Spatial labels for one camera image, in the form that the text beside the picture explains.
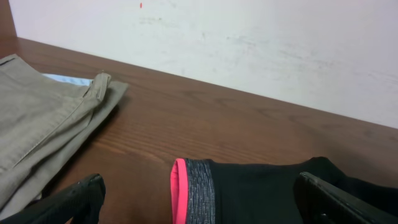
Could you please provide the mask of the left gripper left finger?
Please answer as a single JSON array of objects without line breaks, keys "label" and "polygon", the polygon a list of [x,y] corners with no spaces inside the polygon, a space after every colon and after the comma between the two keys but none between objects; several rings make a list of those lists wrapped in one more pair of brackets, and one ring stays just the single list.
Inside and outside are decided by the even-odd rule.
[{"label": "left gripper left finger", "polygon": [[99,174],[91,174],[79,182],[37,202],[21,212],[1,220],[2,224],[97,224],[104,204],[106,187]]}]

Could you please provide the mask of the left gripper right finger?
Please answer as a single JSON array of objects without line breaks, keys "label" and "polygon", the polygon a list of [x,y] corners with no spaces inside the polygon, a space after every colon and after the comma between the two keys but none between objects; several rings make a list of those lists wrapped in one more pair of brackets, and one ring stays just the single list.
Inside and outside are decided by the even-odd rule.
[{"label": "left gripper right finger", "polygon": [[302,172],[294,183],[294,197],[304,224],[395,224],[397,217]]}]

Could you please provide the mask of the black leggings with red waistband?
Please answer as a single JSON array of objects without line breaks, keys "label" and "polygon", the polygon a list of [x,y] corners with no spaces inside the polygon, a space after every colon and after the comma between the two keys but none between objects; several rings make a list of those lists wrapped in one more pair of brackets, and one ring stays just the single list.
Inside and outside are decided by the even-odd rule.
[{"label": "black leggings with red waistband", "polygon": [[325,157],[293,165],[177,159],[170,174],[174,223],[303,223],[294,183],[308,172],[397,217],[397,190],[348,177]]}]

